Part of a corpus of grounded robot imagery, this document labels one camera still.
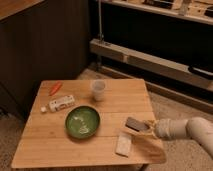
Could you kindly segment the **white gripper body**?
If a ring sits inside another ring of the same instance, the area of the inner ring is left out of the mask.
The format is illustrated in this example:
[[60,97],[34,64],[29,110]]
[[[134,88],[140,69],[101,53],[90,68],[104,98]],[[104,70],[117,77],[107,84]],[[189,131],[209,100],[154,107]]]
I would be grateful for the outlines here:
[[187,122],[187,119],[160,119],[155,124],[154,133],[160,139],[187,139]]

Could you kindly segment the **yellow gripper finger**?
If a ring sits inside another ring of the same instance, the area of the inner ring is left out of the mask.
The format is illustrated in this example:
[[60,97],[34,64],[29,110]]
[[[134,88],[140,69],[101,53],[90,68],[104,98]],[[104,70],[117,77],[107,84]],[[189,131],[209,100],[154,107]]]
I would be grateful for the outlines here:
[[156,125],[156,121],[155,120],[145,120],[144,121],[146,125],[148,125],[150,128],[154,127]]
[[145,136],[145,137],[151,137],[151,138],[157,138],[156,135],[153,132],[142,132],[142,131],[135,131],[132,129],[123,129],[124,132],[130,133],[135,136]]

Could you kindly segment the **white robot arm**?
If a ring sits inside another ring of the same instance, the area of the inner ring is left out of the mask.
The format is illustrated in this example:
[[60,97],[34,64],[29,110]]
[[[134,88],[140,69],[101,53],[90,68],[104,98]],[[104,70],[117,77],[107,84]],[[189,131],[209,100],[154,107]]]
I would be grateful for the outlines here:
[[165,141],[194,140],[213,159],[213,123],[202,117],[164,118],[156,121],[128,117],[125,126],[143,135],[151,134]]

